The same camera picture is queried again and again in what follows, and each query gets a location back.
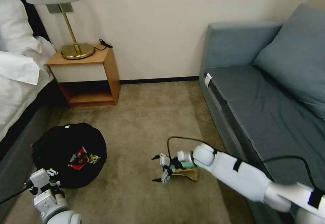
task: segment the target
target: carpet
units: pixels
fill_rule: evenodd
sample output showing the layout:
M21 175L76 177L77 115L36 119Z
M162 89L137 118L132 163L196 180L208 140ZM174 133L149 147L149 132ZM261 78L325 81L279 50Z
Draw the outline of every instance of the carpet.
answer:
M79 122L101 131L108 153L92 183L65 190L84 224L254 223L246 200L203 169L198 182L186 177L151 182L162 168L150 159L167 153L169 136L202 139L224 150L197 81L123 85L117 106L56 109L50 125ZM171 154L196 145L175 139ZM22 194L4 223L39 223L32 202L29 192Z

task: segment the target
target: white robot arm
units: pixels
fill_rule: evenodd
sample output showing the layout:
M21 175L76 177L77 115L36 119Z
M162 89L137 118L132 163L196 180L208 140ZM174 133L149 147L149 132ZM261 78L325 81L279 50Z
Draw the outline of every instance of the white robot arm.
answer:
M175 158L161 153L153 159L158 158L165 171L162 178L153 181L166 183L176 169L199 166L251 201L265 203L280 212L288 212L291 203L298 205L297 224L325 224L322 191L300 183L276 184L261 170L209 145L202 144L193 153L178 152Z
M64 192L59 189L60 182L50 181L50 176L55 174L53 169L40 169L30 176L29 190L36 195L34 207L41 214L42 224L81 224L80 214L70 210Z

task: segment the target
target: sofa armrest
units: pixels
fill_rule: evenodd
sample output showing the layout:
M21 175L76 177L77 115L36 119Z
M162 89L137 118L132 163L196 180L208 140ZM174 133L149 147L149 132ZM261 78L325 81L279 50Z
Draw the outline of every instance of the sofa armrest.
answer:
M201 72L208 67L251 64L259 52L272 42L281 26L282 23L278 22L210 24Z

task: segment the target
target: round black bag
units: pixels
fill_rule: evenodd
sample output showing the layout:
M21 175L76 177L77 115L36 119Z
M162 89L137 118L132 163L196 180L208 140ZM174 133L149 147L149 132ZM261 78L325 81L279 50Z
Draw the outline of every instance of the round black bag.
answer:
M61 188L88 185L98 176L107 158L102 134L86 123L51 128L32 149L37 169L49 170L51 179L59 180Z

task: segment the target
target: sofa cushion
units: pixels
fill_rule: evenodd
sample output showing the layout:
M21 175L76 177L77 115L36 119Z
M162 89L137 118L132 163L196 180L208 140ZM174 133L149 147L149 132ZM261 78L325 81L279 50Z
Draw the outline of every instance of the sofa cushion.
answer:
M250 163L276 156L302 156L315 183L325 189L324 120L254 66L207 68L205 72L212 77L209 91L220 103ZM276 182L311 186L299 160L278 160L265 166Z
M254 61L325 118L325 11L301 4Z

